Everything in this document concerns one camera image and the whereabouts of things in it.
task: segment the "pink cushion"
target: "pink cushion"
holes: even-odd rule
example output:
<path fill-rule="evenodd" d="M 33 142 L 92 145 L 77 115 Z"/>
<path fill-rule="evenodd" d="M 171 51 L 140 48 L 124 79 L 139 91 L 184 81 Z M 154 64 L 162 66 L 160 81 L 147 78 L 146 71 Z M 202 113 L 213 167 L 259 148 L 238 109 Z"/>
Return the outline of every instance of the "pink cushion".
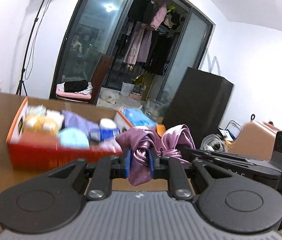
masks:
<path fill-rule="evenodd" d="M 83 95 L 83 94 L 75 94 L 75 93 L 67 93 L 64 91 L 60 91 L 57 88 L 56 94 L 60 97 L 65 97 L 65 98 L 80 98 L 83 100 L 90 100 L 91 99 L 91 95 L 87 94 L 87 95 Z"/>

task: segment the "box with items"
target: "box with items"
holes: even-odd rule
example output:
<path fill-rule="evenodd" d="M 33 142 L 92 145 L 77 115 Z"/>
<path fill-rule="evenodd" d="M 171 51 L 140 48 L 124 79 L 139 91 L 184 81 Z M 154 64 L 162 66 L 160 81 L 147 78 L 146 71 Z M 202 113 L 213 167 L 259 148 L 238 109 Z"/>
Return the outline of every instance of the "box with items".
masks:
<path fill-rule="evenodd" d="M 119 111 L 58 100 L 25 98 L 7 144 L 14 168 L 49 170 L 78 158 L 121 155 L 115 136 L 133 127 Z"/>

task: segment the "yellow plush toy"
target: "yellow plush toy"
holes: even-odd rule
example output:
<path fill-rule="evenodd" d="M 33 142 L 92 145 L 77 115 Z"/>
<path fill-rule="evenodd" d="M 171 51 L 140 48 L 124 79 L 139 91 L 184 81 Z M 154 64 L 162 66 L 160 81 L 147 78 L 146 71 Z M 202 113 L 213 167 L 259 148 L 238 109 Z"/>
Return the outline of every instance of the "yellow plush toy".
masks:
<path fill-rule="evenodd" d="M 59 126 L 57 122 L 52 118 L 38 115 L 29 115 L 23 122 L 23 130 L 34 133 L 57 135 L 59 132 Z"/>

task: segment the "white fluffy animal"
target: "white fluffy animal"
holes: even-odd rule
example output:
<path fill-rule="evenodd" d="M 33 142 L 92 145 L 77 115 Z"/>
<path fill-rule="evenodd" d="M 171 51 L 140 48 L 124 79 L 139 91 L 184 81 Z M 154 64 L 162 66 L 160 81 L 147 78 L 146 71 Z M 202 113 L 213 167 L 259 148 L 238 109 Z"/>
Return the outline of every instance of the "white fluffy animal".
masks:
<path fill-rule="evenodd" d="M 100 94 L 102 100 L 112 105 L 115 105 L 119 99 L 119 94 L 111 90 L 103 90 Z"/>

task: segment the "screw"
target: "screw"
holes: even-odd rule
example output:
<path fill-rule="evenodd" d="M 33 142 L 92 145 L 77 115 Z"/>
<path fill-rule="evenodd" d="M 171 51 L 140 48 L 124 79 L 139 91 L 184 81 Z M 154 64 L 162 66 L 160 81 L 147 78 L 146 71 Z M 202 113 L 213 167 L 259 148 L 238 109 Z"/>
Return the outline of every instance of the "screw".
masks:
<path fill-rule="evenodd" d="M 104 193 L 102 190 L 94 189 L 94 190 L 90 190 L 88 195 L 91 198 L 101 198 L 103 197 Z"/>
<path fill-rule="evenodd" d="M 192 194 L 192 192 L 189 191 L 188 189 L 178 189 L 178 190 L 176 191 L 176 195 L 177 195 L 178 197 L 190 197 L 191 194 Z"/>

